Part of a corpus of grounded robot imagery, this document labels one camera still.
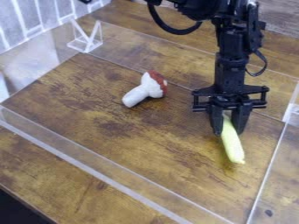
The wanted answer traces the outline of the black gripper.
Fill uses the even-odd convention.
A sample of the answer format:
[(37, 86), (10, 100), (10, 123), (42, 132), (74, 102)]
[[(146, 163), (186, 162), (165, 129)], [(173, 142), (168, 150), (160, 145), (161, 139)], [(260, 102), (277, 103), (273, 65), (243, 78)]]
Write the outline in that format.
[(247, 63), (247, 58), (229, 59), (217, 52), (213, 84), (190, 92), (192, 111), (208, 112), (209, 126), (216, 136), (222, 131), (222, 110), (233, 110), (230, 121), (237, 134), (241, 134), (252, 109), (267, 107), (268, 87), (244, 83)]

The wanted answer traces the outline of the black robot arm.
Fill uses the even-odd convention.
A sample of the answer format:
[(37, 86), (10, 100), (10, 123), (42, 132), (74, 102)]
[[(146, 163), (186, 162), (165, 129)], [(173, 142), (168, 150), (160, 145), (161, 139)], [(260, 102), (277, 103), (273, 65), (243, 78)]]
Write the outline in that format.
[(209, 114), (214, 135), (222, 131), (222, 112), (230, 112), (236, 132), (245, 128), (249, 113), (267, 106), (265, 86), (245, 83), (248, 58), (259, 55), (264, 23), (257, 19), (259, 3), (249, 0), (177, 0), (177, 11), (189, 19), (214, 25), (218, 51), (214, 60), (214, 81), (192, 91), (194, 112)]

